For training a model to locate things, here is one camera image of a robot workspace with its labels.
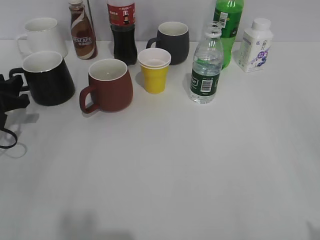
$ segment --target water bottle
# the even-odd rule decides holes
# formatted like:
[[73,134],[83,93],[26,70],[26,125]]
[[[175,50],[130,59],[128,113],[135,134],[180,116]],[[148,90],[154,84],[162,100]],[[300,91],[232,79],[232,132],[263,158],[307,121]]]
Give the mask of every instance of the water bottle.
[[217,91],[224,61],[221,28],[217,21],[210,23],[194,53],[189,98],[198,104],[210,103]]

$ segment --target reddish-brown mug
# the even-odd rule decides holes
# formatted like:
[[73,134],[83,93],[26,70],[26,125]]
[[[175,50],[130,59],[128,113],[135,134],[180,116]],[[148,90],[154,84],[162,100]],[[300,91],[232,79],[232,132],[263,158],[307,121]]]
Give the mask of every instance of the reddish-brown mug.
[[[89,68],[89,86],[80,93],[80,108],[85,114],[100,109],[117,112],[130,105],[133,86],[127,65],[117,59],[104,59]],[[86,107],[86,97],[91,94],[93,104]]]

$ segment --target bottle cap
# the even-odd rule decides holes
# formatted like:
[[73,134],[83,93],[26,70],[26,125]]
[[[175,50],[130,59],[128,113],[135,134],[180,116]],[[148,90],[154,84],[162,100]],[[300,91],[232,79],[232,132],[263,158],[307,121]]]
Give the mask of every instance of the bottle cap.
[[252,29],[256,31],[266,31],[269,30],[271,26],[271,21],[265,18],[256,18],[253,20]]
[[69,0],[69,4],[82,4],[82,0]]

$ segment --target dark gray mug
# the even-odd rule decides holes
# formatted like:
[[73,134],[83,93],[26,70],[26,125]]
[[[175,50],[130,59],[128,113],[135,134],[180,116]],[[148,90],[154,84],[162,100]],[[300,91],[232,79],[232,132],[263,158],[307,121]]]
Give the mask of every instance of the dark gray mug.
[[181,64],[189,55],[188,26],[178,21],[164,22],[158,28],[157,37],[150,39],[146,48],[151,48],[154,42],[156,48],[164,49],[171,54],[170,65]]

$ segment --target yellow paper cup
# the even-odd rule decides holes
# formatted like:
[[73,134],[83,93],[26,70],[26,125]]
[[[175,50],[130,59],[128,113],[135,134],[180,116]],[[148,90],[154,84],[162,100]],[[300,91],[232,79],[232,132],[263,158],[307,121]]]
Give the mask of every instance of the yellow paper cup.
[[149,68],[141,65],[144,75],[144,89],[150,94],[162,93],[166,88],[169,65],[162,68]]
[[144,75],[144,88],[148,93],[159,94],[166,88],[171,55],[161,48],[147,48],[138,55]]

